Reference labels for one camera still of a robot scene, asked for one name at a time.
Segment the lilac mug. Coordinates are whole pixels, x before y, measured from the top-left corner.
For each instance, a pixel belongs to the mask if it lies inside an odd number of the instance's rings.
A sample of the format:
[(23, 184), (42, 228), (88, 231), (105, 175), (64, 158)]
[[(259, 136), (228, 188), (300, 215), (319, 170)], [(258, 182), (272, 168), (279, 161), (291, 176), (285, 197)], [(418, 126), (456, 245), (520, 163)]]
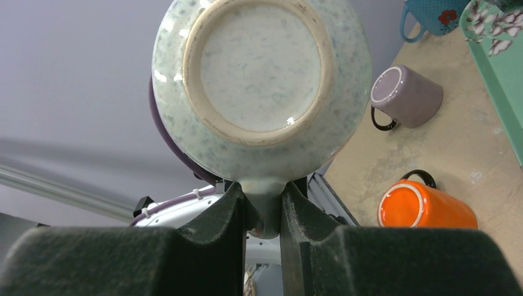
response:
[(374, 82), (371, 120), (375, 128), (390, 131), (397, 124), (417, 128), (427, 123), (443, 102), (443, 88), (405, 65), (395, 65)]

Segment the blue mug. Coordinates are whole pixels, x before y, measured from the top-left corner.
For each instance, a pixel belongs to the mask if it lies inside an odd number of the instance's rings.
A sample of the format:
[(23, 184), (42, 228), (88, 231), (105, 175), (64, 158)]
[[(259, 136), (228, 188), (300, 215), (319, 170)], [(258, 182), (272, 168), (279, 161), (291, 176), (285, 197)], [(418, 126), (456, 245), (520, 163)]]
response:
[[(469, 0), (403, 1), (400, 35), (406, 43), (419, 41), (427, 31), (432, 35), (446, 35), (458, 27), (461, 14), (469, 3)], [(404, 26), (408, 14), (420, 24), (420, 31), (414, 38), (405, 35)]]

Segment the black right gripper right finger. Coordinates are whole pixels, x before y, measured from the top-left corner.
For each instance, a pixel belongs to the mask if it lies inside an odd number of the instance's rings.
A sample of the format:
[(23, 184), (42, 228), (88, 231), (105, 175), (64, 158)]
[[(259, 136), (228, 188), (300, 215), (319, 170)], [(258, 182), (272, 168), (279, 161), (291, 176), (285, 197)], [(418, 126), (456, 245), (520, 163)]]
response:
[(343, 225), (288, 183), (282, 197), (285, 295), (521, 295), (484, 232)]

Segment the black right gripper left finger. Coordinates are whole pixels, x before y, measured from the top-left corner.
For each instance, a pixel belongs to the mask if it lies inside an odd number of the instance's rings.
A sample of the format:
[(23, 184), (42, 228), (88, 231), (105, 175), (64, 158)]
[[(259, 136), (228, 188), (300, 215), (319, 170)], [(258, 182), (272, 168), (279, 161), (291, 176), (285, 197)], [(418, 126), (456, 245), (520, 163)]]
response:
[(242, 295), (239, 184), (179, 228), (27, 231), (1, 268), (2, 295)]

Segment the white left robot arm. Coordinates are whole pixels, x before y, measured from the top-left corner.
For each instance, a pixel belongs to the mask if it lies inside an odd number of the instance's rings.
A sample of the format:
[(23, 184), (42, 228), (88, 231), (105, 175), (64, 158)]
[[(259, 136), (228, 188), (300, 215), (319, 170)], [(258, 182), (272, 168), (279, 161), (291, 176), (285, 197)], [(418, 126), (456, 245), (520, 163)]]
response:
[[(133, 213), (132, 227), (164, 226), (178, 228), (208, 207), (219, 201), (222, 193), (207, 186), (194, 189), (192, 192), (163, 202), (150, 202), (148, 205), (137, 205)], [(247, 264), (281, 264), (279, 238), (259, 239), (251, 235), (246, 237), (245, 262)]]

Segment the orange mug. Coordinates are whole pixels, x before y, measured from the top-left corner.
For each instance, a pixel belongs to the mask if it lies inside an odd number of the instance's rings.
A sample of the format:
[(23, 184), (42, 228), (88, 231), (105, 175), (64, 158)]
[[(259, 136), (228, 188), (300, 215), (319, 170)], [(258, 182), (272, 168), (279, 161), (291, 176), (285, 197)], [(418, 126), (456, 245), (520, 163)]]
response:
[(386, 190), (377, 207), (377, 222), (382, 227), (478, 228), (472, 209), (439, 190), (432, 175), (419, 169)]

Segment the white speckled mug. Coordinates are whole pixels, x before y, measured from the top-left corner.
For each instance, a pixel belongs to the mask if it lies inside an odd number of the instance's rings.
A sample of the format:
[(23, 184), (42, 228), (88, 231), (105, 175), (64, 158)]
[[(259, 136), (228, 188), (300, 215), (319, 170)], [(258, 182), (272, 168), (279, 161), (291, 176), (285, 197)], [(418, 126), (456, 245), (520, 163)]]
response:
[(372, 85), (349, 1), (174, 1), (152, 54), (163, 126), (194, 162), (237, 182), (251, 235), (280, 232), (287, 183), (330, 162)]

